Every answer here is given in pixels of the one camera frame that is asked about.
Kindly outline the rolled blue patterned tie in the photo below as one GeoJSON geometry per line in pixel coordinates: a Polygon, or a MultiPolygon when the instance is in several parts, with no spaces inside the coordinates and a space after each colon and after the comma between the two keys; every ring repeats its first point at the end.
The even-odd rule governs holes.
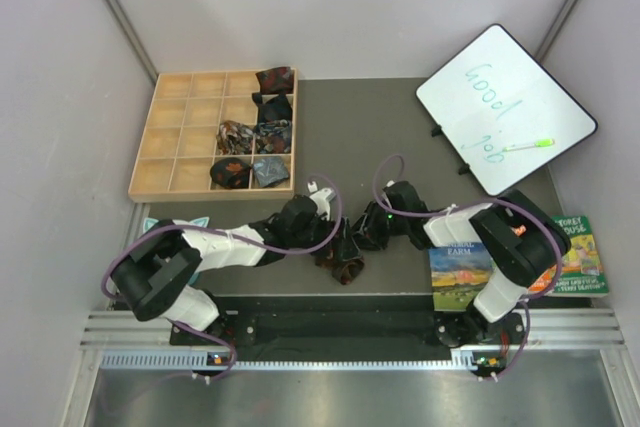
{"type": "Polygon", "coordinates": [[[289,154],[293,141],[293,125],[289,120],[259,123],[255,127],[257,154],[289,154]]]}

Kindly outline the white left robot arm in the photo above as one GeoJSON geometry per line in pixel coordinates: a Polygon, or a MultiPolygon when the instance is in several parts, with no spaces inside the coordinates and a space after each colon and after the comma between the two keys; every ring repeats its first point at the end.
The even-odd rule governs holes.
{"type": "Polygon", "coordinates": [[[323,250],[339,227],[331,207],[342,202],[333,188],[309,187],[309,194],[294,196],[270,217],[233,229],[156,222],[109,266],[104,293],[124,302],[140,322],[164,318],[205,343],[220,341],[228,333],[224,314],[211,294],[189,284],[191,278],[323,250]]]}

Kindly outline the wooden compartment tray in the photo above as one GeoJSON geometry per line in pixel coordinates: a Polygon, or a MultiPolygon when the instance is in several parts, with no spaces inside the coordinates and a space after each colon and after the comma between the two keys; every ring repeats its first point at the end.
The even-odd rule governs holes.
{"type": "Polygon", "coordinates": [[[254,70],[171,72],[159,75],[146,118],[128,195],[137,203],[286,199],[294,193],[296,145],[288,152],[265,152],[252,139],[236,157],[252,166],[280,158],[288,177],[260,185],[254,171],[248,185],[227,189],[214,182],[211,168],[234,157],[217,141],[219,128],[235,121],[257,125],[252,95],[260,91],[254,70]]]}

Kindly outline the rolled multicolour floral tie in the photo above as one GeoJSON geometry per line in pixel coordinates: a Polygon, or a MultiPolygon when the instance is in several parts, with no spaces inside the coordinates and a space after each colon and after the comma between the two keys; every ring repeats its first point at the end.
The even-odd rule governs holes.
{"type": "Polygon", "coordinates": [[[252,153],[254,131],[251,127],[232,120],[223,121],[216,134],[220,155],[249,155],[252,153]]]}

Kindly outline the rolled black navy tie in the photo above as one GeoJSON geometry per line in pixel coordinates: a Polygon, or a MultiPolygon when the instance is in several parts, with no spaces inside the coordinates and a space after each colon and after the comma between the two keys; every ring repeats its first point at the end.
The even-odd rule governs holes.
{"type": "Polygon", "coordinates": [[[278,94],[270,100],[265,101],[263,96],[257,92],[253,93],[251,98],[258,109],[258,124],[292,120],[293,109],[285,94],[278,94]]]}

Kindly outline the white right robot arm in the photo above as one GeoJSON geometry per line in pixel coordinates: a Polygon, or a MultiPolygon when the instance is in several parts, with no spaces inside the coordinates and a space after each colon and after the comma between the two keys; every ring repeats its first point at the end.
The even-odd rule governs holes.
{"type": "Polygon", "coordinates": [[[431,210],[411,183],[390,182],[356,221],[353,238],[362,250],[381,251],[402,235],[427,251],[432,273],[463,265],[488,273],[463,311],[437,315],[436,334],[449,347],[499,337],[516,304],[571,249],[564,229],[517,189],[467,208],[431,210]]]}

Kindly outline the brown red patterned tie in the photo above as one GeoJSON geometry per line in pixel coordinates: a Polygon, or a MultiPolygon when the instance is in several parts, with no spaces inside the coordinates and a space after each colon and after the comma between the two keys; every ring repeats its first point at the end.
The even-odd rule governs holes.
{"type": "Polygon", "coordinates": [[[331,241],[312,253],[312,257],[316,266],[329,270],[341,285],[350,284],[364,269],[364,258],[347,217],[341,218],[331,241]]]}

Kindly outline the rolled grey blue tie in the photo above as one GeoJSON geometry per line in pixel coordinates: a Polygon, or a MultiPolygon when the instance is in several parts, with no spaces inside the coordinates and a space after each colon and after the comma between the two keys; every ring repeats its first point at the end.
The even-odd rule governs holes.
{"type": "Polygon", "coordinates": [[[290,169],[281,156],[258,157],[252,165],[252,186],[258,189],[286,188],[290,183],[290,169]]]}

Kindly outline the teal cat-ear headphones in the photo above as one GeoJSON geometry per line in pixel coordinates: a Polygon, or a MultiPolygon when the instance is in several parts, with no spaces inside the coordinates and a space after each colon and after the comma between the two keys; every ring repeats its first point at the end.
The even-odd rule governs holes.
{"type": "Polygon", "coordinates": [[[207,227],[209,224],[210,218],[209,217],[199,217],[196,219],[192,219],[192,220],[181,220],[181,219],[155,219],[155,218],[151,218],[151,217],[146,217],[144,219],[143,222],[143,227],[142,227],[142,233],[146,234],[147,232],[149,232],[150,230],[156,228],[156,227],[162,227],[167,225],[168,223],[173,223],[176,225],[194,225],[194,226],[199,226],[199,227],[207,227]]]}

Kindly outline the green 104-storey treehouse book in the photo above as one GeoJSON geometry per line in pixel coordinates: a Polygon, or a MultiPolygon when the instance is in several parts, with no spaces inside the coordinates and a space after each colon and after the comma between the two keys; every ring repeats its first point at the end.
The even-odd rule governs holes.
{"type": "Polygon", "coordinates": [[[549,294],[591,298],[608,295],[609,285],[588,218],[555,216],[554,221],[569,237],[571,249],[563,257],[562,275],[549,294]]]}

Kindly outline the landscape cover book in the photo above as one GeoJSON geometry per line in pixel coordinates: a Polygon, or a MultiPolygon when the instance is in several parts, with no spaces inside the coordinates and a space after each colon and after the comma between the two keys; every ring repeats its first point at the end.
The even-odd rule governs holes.
{"type": "Polygon", "coordinates": [[[494,262],[482,243],[434,247],[428,257],[435,311],[464,311],[493,273],[494,262]]]}

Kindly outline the rolled dark red tie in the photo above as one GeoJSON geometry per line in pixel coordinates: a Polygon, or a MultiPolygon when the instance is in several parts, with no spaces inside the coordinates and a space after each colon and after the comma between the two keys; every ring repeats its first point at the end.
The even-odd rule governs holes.
{"type": "Polygon", "coordinates": [[[262,95],[291,94],[294,90],[295,74],[289,66],[262,70],[255,76],[262,95]]]}

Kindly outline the white dry-erase board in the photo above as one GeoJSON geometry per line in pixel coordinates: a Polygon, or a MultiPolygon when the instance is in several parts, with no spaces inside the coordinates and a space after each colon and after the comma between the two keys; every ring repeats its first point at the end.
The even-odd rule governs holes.
{"type": "Polygon", "coordinates": [[[593,135],[595,118],[500,24],[484,29],[416,90],[482,189],[497,196],[593,135]],[[503,152],[554,139],[547,148],[503,152]]]}

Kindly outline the green marker pen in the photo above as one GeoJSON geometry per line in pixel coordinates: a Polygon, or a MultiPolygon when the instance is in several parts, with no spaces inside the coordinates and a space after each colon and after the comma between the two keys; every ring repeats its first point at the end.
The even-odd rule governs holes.
{"type": "Polygon", "coordinates": [[[547,148],[555,145],[554,139],[540,139],[528,143],[514,144],[506,146],[502,149],[503,152],[515,152],[527,149],[547,148]]]}

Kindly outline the rolled black orange-leaf tie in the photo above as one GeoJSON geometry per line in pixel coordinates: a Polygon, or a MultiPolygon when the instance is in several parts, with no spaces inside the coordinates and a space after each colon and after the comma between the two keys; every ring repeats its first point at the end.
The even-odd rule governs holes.
{"type": "Polygon", "coordinates": [[[209,171],[215,185],[229,190],[248,188],[250,173],[251,165],[238,157],[217,160],[209,171]]]}

